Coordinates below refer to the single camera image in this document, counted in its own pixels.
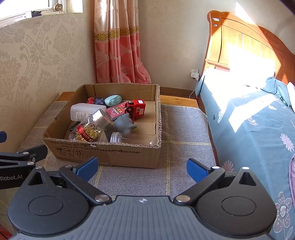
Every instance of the wooden headboard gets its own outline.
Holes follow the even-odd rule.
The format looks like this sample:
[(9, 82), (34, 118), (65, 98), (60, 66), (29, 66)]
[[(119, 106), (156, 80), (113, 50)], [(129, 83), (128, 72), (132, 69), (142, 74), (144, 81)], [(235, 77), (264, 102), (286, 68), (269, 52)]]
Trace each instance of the wooden headboard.
[(276, 79), (285, 84), (295, 84), (295, 54), (272, 32), (229, 12), (210, 11), (207, 20), (210, 35), (202, 73), (207, 68), (229, 70), (227, 43), (230, 43), (273, 60), (276, 63)]

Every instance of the gray rubber object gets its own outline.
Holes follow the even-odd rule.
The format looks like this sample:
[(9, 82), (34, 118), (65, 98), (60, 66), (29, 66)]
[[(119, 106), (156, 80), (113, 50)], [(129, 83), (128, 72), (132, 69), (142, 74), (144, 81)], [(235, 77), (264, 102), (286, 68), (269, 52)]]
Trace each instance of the gray rubber object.
[[(11, 240), (37, 240), (22, 233)], [(173, 204), (168, 196), (118, 196), (110, 205), (96, 206), (77, 228), (46, 240), (233, 240), (204, 227), (193, 209)], [(272, 240), (267, 235), (247, 240)]]
[(114, 127), (116, 132), (131, 133), (131, 130), (137, 128), (132, 120), (129, 118), (129, 113), (123, 114), (114, 121)]

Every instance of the curtain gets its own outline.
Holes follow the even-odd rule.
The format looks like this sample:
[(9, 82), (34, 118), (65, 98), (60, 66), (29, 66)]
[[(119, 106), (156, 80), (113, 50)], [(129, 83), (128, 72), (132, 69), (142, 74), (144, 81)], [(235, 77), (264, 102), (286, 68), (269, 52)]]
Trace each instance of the curtain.
[(97, 82), (150, 84), (140, 60), (138, 1), (95, 0), (94, 7)]

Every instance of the wooden table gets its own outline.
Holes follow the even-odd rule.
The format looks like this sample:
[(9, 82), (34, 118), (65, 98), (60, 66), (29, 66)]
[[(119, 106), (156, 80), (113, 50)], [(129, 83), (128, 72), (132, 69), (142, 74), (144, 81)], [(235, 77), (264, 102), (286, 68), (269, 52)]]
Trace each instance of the wooden table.
[[(58, 97), (57, 101), (69, 101), (73, 94), (74, 92), (63, 92)], [(160, 100), (161, 104), (198, 108), (198, 104), (195, 99), (160, 95)]]

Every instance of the baseboard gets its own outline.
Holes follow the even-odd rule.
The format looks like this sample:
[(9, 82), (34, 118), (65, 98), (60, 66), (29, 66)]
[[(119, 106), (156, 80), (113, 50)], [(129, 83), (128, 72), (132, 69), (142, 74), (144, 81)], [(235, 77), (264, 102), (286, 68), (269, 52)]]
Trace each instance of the baseboard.
[[(175, 96), (181, 98), (189, 98), (191, 90), (172, 88), (172, 87), (160, 87), (161, 95)], [(191, 98), (196, 99), (195, 92), (191, 95)]]

